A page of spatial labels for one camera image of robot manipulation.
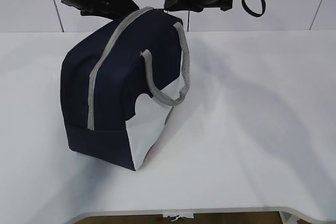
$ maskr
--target bag handle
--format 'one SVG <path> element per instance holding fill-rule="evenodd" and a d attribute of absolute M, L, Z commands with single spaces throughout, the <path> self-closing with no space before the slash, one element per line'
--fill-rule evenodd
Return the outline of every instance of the bag handle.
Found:
<path fill-rule="evenodd" d="M 182 50 L 181 74 L 184 81 L 184 86 L 179 91 L 180 94 L 179 98 L 175 100 L 155 86 L 153 80 L 152 54 L 148 49 L 146 49 L 144 52 L 141 53 L 141 56 L 145 60 L 146 79 L 149 90 L 156 99 L 158 99 L 160 102 L 168 106 L 180 105 L 184 101 L 185 96 L 187 95 L 190 87 L 190 55 L 187 40 L 185 38 L 182 24 L 180 22 L 176 22 L 174 24 L 174 27 L 178 33 L 178 39 L 180 41 L 180 46 Z"/>

